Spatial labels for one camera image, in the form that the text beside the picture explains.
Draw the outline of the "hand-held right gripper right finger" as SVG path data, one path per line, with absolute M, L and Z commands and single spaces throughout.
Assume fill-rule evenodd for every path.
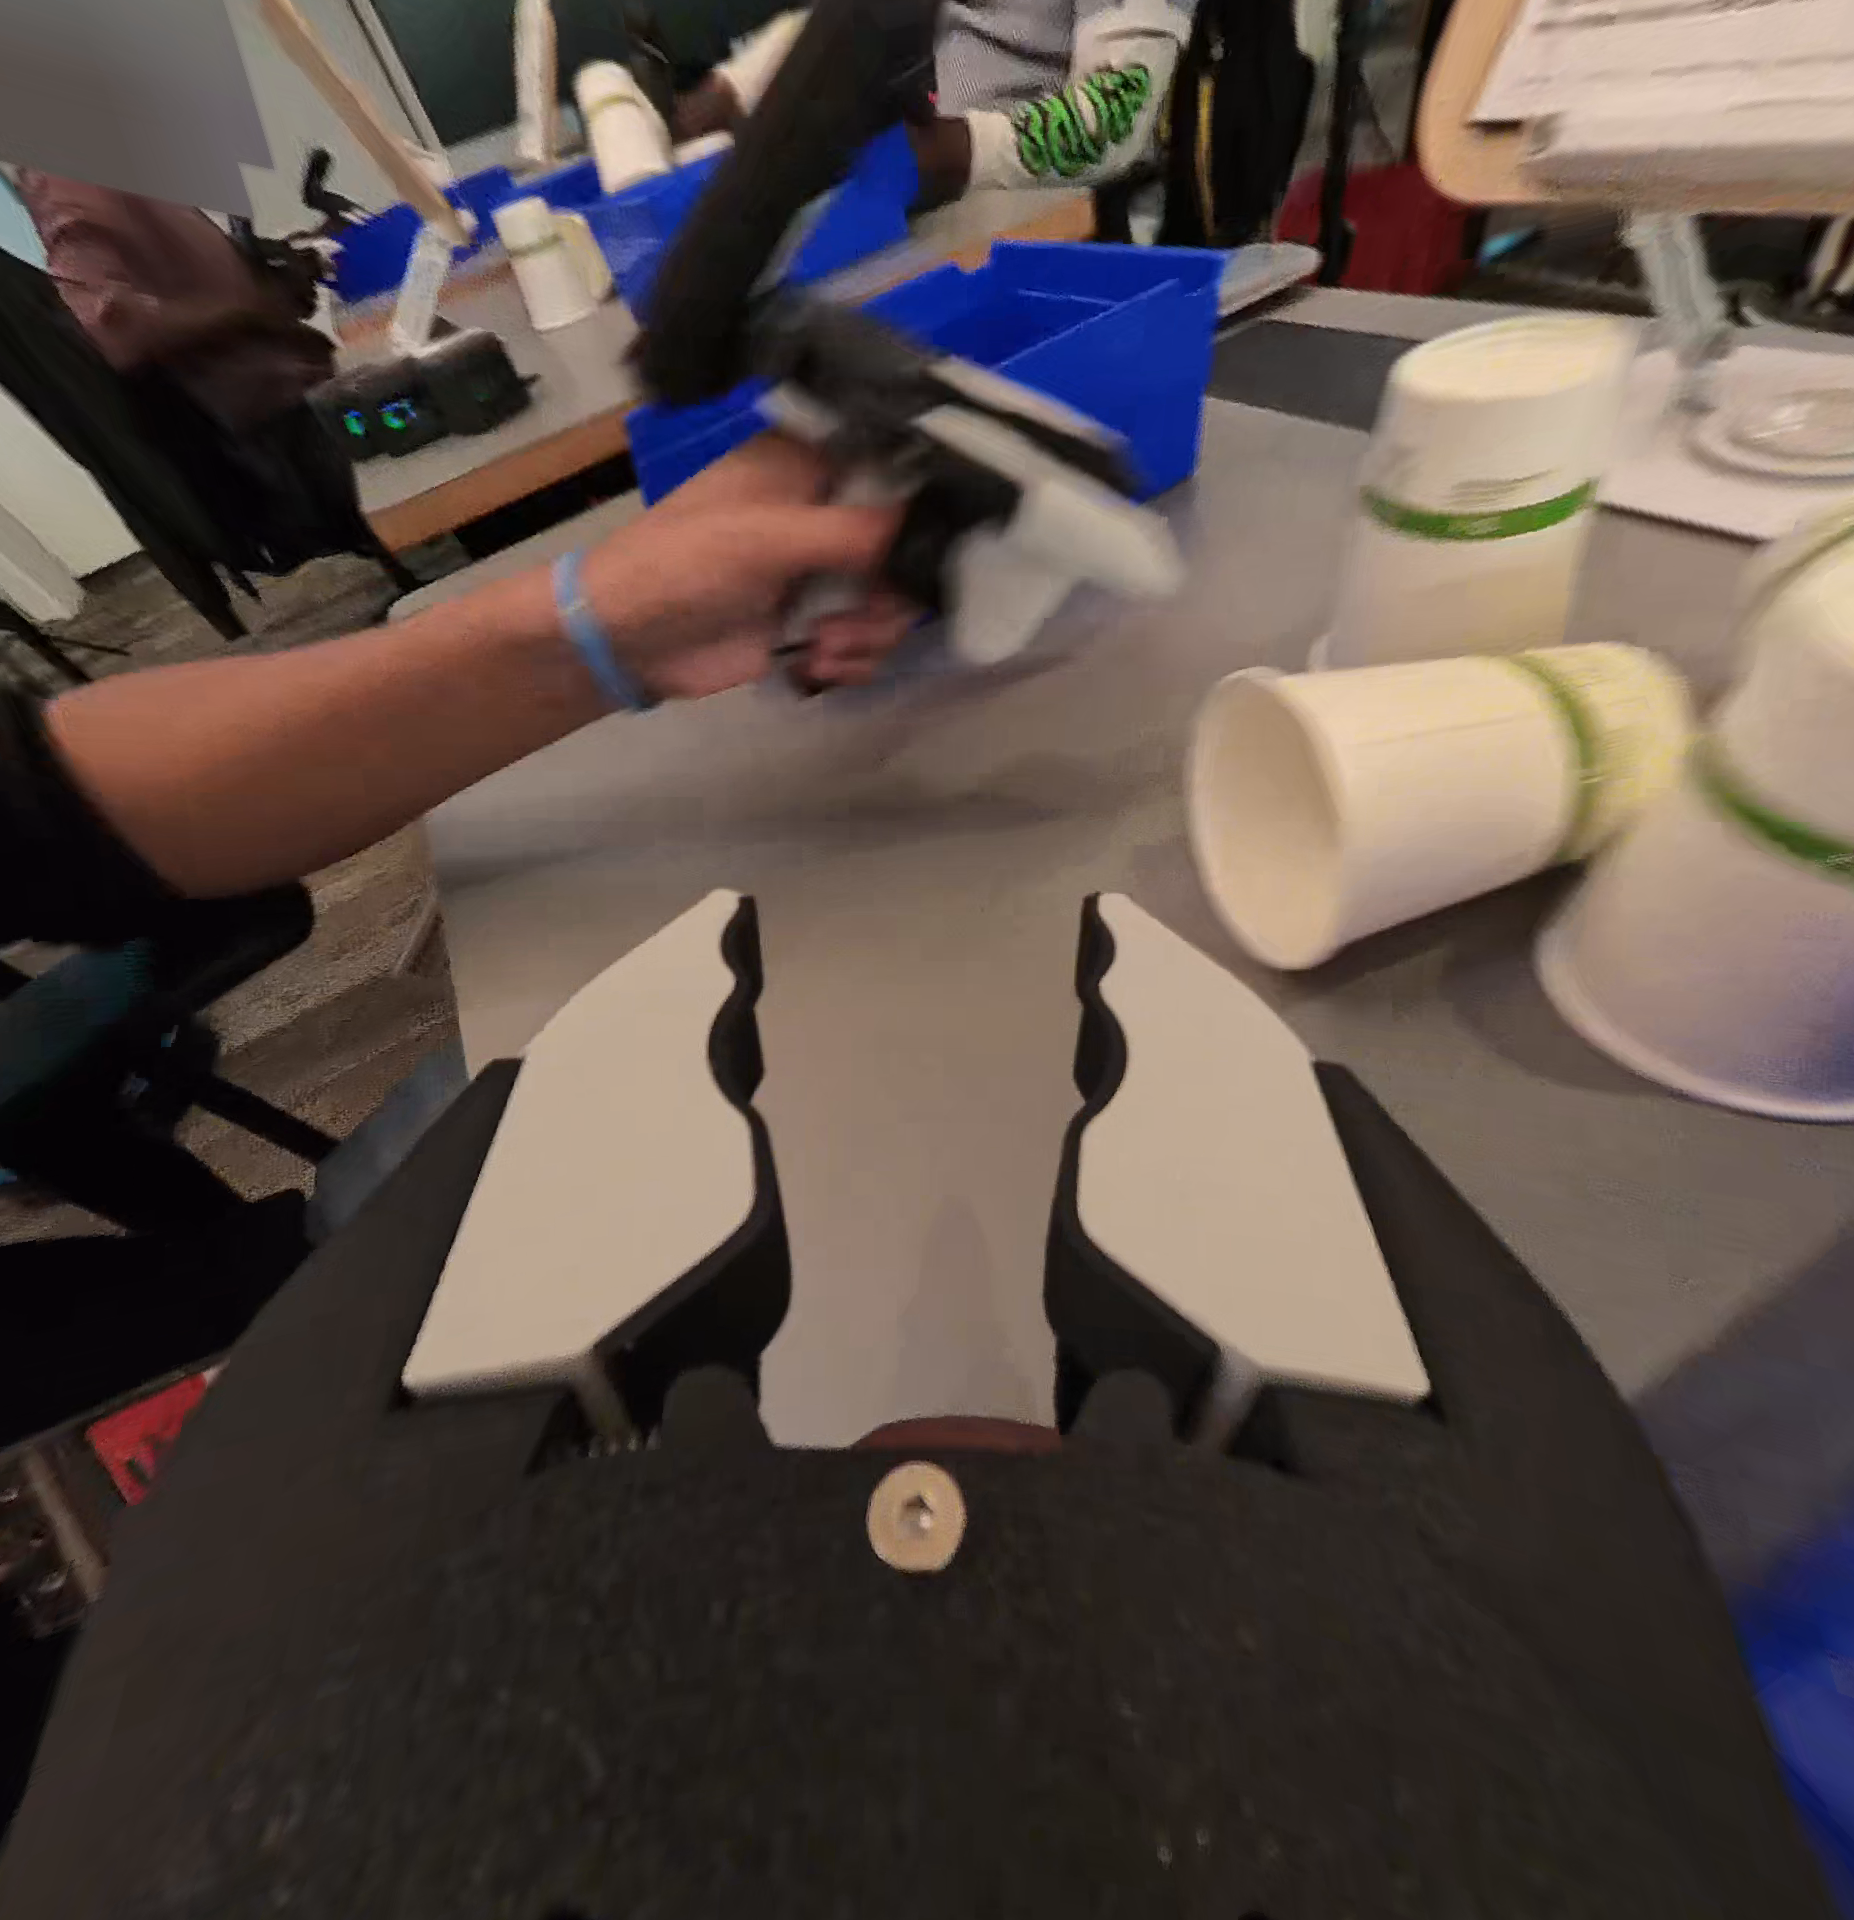
M 1227 1452 L 1265 1388 L 1418 1408 L 1425 1363 L 1308 1045 L 1119 892 L 1082 903 L 1044 1254 L 1056 1419 L 1118 1374 Z

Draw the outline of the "white paper cup green band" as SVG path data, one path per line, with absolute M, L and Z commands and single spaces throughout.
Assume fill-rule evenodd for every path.
M 1671 786 L 1536 944 L 1587 1045 L 1671 1092 L 1854 1124 L 1854 496 L 1772 542 Z
M 1188 847 L 1233 943 L 1305 972 L 1585 863 L 1668 793 L 1695 721 L 1682 675 L 1621 642 L 1250 668 L 1194 721 Z
M 1379 397 L 1309 666 L 1556 646 L 1634 356 L 1628 322 L 1557 310 L 1407 350 Z

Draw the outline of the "dark hanging cloth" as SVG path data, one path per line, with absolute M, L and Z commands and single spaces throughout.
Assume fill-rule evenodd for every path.
M 1274 235 L 1316 94 L 1292 3 L 1200 3 L 1161 115 L 1156 244 L 1232 251 Z

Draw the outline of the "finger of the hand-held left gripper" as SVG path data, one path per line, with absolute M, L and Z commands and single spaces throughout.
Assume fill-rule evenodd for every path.
M 962 666 L 1002 666 L 1082 591 L 1150 604 L 1182 578 L 1179 542 L 1154 510 L 1075 482 L 1032 482 L 1006 522 L 952 540 L 943 640 Z
M 1008 429 L 1105 492 L 1141 499 L 1129 442 L 1094 417 L 958 354 L 931 354 L 923 375 L 952 406 Z

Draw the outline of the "white adjustable stand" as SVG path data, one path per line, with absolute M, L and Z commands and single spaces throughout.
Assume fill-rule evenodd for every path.
M 1727 109 L 1634 100 L 1529 127 L 1525 179 L 1621 215 L 1654 315 L 1634 354 L 1597 500 L 1739 540 L 1781 537 L 1854 491 L 1854 349 L 1735 322 L 1703 215 L 1854 204 L 1854 100 Z

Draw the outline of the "black jacket on chair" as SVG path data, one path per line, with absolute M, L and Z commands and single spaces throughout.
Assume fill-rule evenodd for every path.
M 222 640 L 246 637 L 232 591 L 352 558 L 391 589 L 417 578 L 362 510 L 356 468 L 300 399 L 232 426 L 169 372 L 120 372 L 54 280 L 0 249 L 0 389 L 95 484 L 177 598 Z

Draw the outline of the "red bag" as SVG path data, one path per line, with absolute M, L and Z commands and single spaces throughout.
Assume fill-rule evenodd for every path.
M 1413 161 L 1356 167 L 1341 206 L 1340 287 L 1413 299 L 1453 296 L 1473 261 L 1473 209 L 1439 195 Z

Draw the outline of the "person's left forearm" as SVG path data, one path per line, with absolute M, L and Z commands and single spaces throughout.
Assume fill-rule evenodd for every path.
M 0 685 L 0 948 L 297 882 L 607 714 L 550 577 L 54 699 Z

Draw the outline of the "printed instruction sheet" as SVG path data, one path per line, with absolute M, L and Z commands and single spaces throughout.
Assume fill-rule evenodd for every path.
M 1520 5 L 1467 124 L 1569 152 L 1854 149 L 1854 3 Z

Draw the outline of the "person's left hand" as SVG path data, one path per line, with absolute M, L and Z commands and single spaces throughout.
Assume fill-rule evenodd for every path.
M 759 434 L 584 552 L 615 653 L 657 706 L 758 685 L 860 687 L 921 625 L 879 577 L 897 527 L 812 447 Z

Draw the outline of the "stack of white paper cups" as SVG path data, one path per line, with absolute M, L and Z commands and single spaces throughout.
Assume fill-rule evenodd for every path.
M 589 319 L 615 279 L 589 216 L 673 171 L 673 138 L 634 73 L 591 61 L 574 75 L 584 155 L 543 167 L 492 212 L 492 228 L 535 333 Z

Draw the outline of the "red printed card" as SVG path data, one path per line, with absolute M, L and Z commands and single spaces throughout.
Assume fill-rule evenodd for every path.
M 79 1437 L 123 1506 L 140 1506 L 193 1411 L 220 1379 L 222 1361 L 174 1373 L 97 1408 Z

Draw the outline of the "blue wristband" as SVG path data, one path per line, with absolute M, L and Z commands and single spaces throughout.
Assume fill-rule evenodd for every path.
M 614 637 L 584 578 L 584 561 L 585 557 L 574 549 L 559 552 L 550 566 L 547 585 L 557 630 L 601 711 L 651 713 L 657 699 L 620 658 Z

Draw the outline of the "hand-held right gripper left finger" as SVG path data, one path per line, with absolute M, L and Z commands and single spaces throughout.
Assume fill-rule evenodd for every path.
M 752 897 L 716 888 L 581 987 L 519 1057 L 406 1357 L 412 1403 L 554 1390 L 639 1445 L 673 1386 L 762 1394 L 793 1261 L 756 1094 Z

